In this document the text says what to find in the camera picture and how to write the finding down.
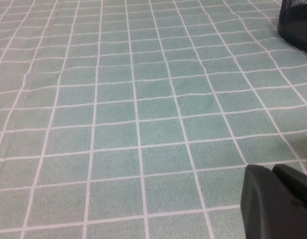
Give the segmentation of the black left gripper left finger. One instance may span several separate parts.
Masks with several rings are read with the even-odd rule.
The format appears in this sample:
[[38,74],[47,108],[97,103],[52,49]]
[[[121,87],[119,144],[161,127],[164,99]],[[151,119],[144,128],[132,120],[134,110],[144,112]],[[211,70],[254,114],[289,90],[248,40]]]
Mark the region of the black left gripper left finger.
[[245,168],[240,208],[248,239],[307,239],[307,209],[272,169]]

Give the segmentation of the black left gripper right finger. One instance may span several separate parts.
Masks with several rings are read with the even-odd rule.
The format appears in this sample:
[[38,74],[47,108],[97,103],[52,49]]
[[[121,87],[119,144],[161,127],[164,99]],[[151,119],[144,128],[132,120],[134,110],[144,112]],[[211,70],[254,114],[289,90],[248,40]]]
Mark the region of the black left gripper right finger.
[[276,164],[272,171],[307,209],[307,175],[286,164]]

